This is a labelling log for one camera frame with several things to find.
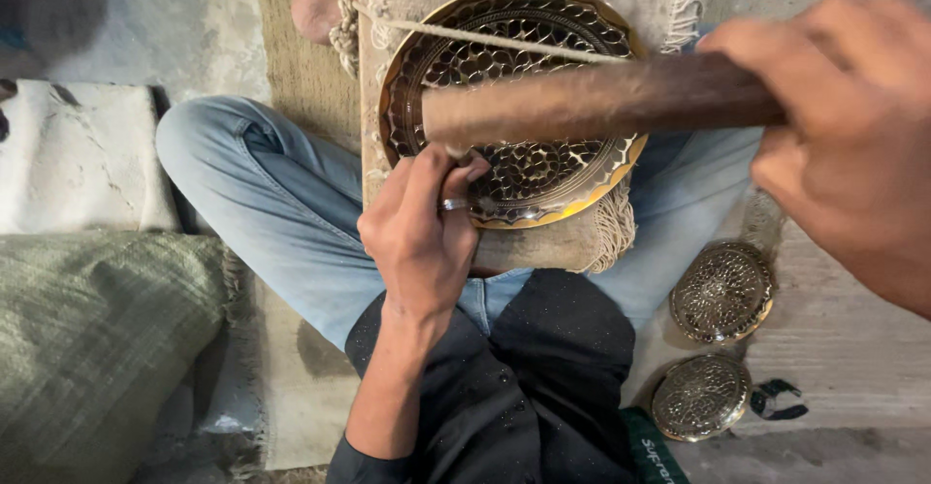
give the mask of brass plate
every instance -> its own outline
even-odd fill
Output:
[[[489,35],[633,59],[644,51],[633,30],[599,0],[454,0],[424,21]],[[391,164],[426,146],[421,94],[427,87],[520,79],[580,64],[519,49],[412,33],[385,76],[382,141]],[[594,204],[633,167],[646,134],[607,140],[476,147],[492,170],[469,189],[470,213],[484,228],[529,228]]]
[[[669,296],[669,311],[690,339],[729,342],[762,323],[773,291],[773,273],[756,247],[721,242],[695,258]]]
[[[690,358],[667,371],[653,396],[654,422],[664,435],[697,442],[727,431],[747,409],[751,374],[725,355]]]

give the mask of small brass plate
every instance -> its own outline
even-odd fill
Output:
[[[756,247],[721,242],[695,258],[669,296],[669,311],[693,340],[734,341],[766,318],[773,291],[772,271]]]
[[[740,419],[751,393],[751,374],[726,355],[690,358],[667,371],[653,396],[652,413],[664,435],[697,442]]]

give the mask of jeans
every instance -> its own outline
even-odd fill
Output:
[[[633,248],[589,279],[643,326],[748,187],[762,129],[654,135],[631,184]],[[181,193],[250,268],[341,350],[384,289],[363,250],[361,162],[241,97],[182,103],[158,125]],[[531,270],[468,279],[459,307],[486,335]]]

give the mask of knee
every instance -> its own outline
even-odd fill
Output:
[[[233,133],[249,107],[241,97],[195,98],[172,107],[158,122],[156,151],[162,167],[173,178],[199,163],[209,161]]]

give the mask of wooden mallet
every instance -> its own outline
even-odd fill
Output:
[[[786,121],[763,83],[721,53],[427,90],[423,114],[427,140],[446,145],[450,154],[465,154],[473,145]]]

